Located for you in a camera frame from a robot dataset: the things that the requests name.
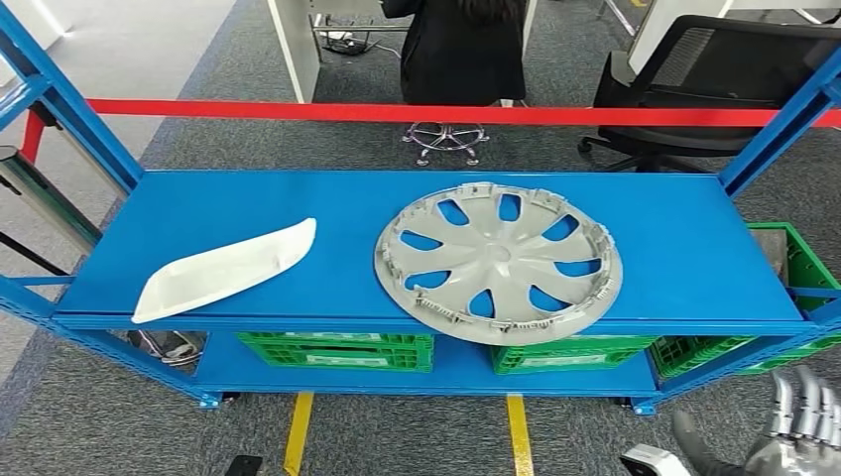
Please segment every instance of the yellow tape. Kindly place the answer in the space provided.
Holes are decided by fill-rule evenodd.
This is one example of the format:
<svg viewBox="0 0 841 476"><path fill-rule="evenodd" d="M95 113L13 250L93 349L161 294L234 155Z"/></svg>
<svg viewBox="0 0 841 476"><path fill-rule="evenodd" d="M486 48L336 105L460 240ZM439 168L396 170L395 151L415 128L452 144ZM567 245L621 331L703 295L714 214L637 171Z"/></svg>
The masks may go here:
<svg viewBox="0 0 841 476"><path fill-rule="evenodd" d="M306 444L306 430L309 428L309 414L312 411L312 392L300 392L295 398L292 426L284 456L284 473L299 476L303 461L303 446Z"/></svg>
<svg viewBox="0 0 841 476"><path fill-rule="evenodd" d="M508 426L511 428L511 447L514 450L514 467L517 476L535 476L532 465L532 445L526 423L526 405L522 395L512 394L508 401Z"/></svg>

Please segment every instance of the office chair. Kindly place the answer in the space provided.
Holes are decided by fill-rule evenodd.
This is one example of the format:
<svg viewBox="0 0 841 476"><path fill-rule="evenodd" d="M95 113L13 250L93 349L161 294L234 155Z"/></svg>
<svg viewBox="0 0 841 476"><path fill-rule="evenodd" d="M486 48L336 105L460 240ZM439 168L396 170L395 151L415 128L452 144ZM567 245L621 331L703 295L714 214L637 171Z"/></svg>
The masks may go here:
<svg viewBox="0 0 841 476"><path fill-rule="evenodd" d="M839 46L841 29L682 16L639 75L624 52L608 55L593 105L777 109ZM760 129L602 126L578 152L587 159L598 145L631 156L605 172L703 173L685 159L736 156Z"/></svg>
<svg viewBox="0 0 841 476"><path fill-rule="evenodd" d="M476 151L473 148L490 139L485 134L485 128L481 124L474 124L465 129L456 129L451 124L426 122L416 122L411 125L403 136L403 142L414 142L421 146L420 157L415 161L420 167L429 165L427 156L430 151L464 151L468 156L467 165L478 166L479 160L476 158Z"/></svg>

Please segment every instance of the person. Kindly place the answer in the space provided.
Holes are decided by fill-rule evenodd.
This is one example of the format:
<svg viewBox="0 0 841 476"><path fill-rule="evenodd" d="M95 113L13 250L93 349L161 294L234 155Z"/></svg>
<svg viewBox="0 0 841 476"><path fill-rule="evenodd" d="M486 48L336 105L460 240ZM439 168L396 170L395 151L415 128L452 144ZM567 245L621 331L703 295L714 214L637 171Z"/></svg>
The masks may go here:
<svg viewBox="0 0 841 476"><path fill-rule="evenodd" d="M401 57L404 101L488 106L526 97L526 0L382 0L386 18L415 15Z"/></svg>

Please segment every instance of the chrome chair base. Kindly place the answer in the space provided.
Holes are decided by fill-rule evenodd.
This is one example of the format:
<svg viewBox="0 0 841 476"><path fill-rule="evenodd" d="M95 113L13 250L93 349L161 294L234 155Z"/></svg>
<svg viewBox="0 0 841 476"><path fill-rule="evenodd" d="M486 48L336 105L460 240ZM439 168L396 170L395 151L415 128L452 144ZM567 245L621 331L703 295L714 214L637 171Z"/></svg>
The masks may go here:
<svg viewBox="0 0 841 476"><path fill-rule="evenodd" d="M467 165L477 166L479 160L476 159L476 151L473 147L488 140L490 137L485 134L485 128L480 124L475 124L468 129L456 129L450 124L416 122L403 136L403 142L414 142L422 147L420 158L416 161L420 167L429 165L429 151L464 151L469 156Z"/></svg>

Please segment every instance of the blue shelf board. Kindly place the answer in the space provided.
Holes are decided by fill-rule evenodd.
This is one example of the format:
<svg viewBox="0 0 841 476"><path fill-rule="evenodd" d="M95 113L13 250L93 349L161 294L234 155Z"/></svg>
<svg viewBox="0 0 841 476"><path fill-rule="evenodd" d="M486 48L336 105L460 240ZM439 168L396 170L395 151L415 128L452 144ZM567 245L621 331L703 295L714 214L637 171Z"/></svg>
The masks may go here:
<svg viewBox="0 0 841 476"><path fill-rule="evenodd" d="M658 393L641 352L611 370L496 375L487 346L439 335L429 373L270 366L230 332L214 332L195 372L205 392L647 397Z"/></svg>
<svg viewBox="0 0 841 476"><path fill-rule="evenodd" d="M313 216L315 242L296 266L164 325L358 328L364 321L370 331L423 331L381 289L374 245L407 204L473 181L557 192L607 226L624 282L596 325L627 331L635 321L659 322L652 332L662 333L679 324L747 323L760 334L808 324L716 176L432 171L148 172L59 302L57 320L71 328L133 327L128 316L161 266Z"/></svg>

